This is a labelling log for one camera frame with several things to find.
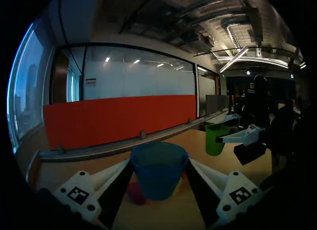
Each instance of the desk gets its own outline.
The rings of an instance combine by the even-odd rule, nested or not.
[[[272,159],[269,149],[266,149],[263,156],[242,166],[233,153],[234,147],[241,143],[225,143],[220,155],[210,156],[205,151],[205,137],[205,132],[191,129],[166,139],[164,142],[181,146],[188,152],[191,158],[223,174],[227,175],[232,171],[239,170],[256,185],[259,185],[271,175]]]
[[[242,166],[233,153],[233,147],[238,144],[225,144],[220,155],[208,155],[205,152],[205,132],[202,131],[188,130],[164,142],[183,147],[193,159],[224,174],[238,169],[257,185],[271,174],[271,152],[269,150],[257,160]],[[43,163],[39,173],[38,188],[46,187],[50,191],[54,191],[79,170],[94,174],[129,156],[130,153],[126,152],[82,162]],[[130,182],[135,181],[136,177],[133,174]],[[113,229],[140,230],[149,228],[204,229],[204,221],[186,178],[183,179],[179,193],[164,201],[148,200],[145,205],[137,206],[131,203],[127,196],[124,197]]]

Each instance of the window ledge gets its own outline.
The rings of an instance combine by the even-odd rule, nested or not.
[[[214,118],[226,112],[227,110],[228,109],[216,112],[208,117],[198,118],[196,120],[191,121],[189,124],[181,124],[176,127],[147,134],[145,139],[133,138],[110,144],[98,145],[94,147],[68,150],[65,152],[65,154],[60,154],[58,151],[39,152],[39,157],[44,162],[76,162],[112,156],[119,153],[131,151],[133,147],[143,143],[161,141],[174,135],[180,134],[186,130],[197,128],[195,126],[201,125],[205,121]]]

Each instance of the green cup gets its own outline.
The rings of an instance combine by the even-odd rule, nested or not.
[[[225,125],[206,126],[206,152],[209,155],[217,156],[222,152],[224,143],[216,143],[216,137],[229,135],[229,127]]]

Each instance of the glass window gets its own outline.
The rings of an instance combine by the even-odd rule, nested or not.
[[[216,79],[212,71],[197,66],[198,81],[199,81],[199,116],[206,115],[206,95],[216,95]]]
[[[43,50],[32,31],[18,62],[14,83],[14,126],[18,138],[42,122],[44,80],[37,78]]]
[[[193,64],[144,50],[88,47],[84,75],[84,100],[195,94]]]
[[[71,71],[69,67],[66,87],[67,102],[79,101],[79,79],[80,76]]]

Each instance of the glass partition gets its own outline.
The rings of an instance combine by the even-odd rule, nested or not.
[[[84,100],[195,94],[193,64],[130,48],[88,46],[84,80]]]

